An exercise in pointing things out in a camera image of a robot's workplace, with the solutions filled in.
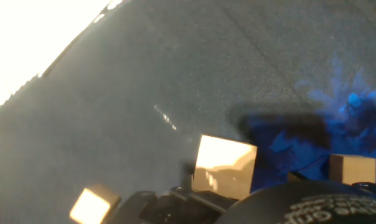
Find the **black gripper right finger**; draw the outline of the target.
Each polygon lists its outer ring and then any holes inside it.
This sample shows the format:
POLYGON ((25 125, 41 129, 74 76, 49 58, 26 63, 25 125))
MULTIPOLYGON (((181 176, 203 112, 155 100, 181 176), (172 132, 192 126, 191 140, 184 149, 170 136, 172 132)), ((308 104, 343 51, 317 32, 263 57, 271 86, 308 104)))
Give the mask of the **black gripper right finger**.
MULTIPOLYGON (((304 175, 302 175, 302 174, 300 174, 299 172, 296 172, 296 171, 289 172, 287 174, 287 179, 290 182, 309 180, 309 178, 307 178, 306 176, 304 176, 304 175)), ((355 183, 351 184, 351 186, 357 187, 358 189, 362 189, 366 192, 370 192, 370 193, 376 195, 376 184, 375 183, 355 182, 355 183)))

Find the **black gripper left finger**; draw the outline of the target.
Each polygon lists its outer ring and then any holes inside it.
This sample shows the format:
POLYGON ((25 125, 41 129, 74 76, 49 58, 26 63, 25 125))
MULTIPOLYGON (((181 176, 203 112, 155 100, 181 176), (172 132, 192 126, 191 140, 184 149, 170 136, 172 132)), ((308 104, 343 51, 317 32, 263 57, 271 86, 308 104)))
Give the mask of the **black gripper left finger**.
POLYGON ((211 191, 192 189, 195 165, 182 165, 182 181, 164 195, 152 191, 134 193, 116 210, 106 224, 213 224, 236 199, 211 191))

